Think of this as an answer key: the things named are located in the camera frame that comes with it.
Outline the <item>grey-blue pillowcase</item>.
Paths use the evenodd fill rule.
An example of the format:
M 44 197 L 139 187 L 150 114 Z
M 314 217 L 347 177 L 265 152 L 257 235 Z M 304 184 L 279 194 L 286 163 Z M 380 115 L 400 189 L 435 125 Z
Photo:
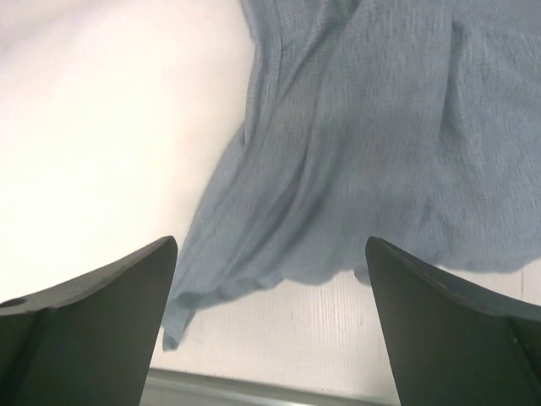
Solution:
M 433 265 L 540 257 L 537 1 L 245 1 L 245 119 L 178 255 L 162 320 L 352 270 L 379 237 Z

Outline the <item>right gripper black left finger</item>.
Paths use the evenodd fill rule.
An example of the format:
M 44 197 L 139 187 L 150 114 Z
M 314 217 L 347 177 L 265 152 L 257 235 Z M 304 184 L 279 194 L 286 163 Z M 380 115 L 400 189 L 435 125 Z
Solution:
M 3 405 L 140 402 L 178 246 L 164 237 L 65 283 L 1 304 Z

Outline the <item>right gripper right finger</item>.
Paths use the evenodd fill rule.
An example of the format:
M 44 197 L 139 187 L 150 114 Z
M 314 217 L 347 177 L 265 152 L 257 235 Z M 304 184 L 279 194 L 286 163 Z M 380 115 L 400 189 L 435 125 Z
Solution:
M 402 405 L 540 404 L 540 308 L 431 266 L 383 239 L 365 247 Z

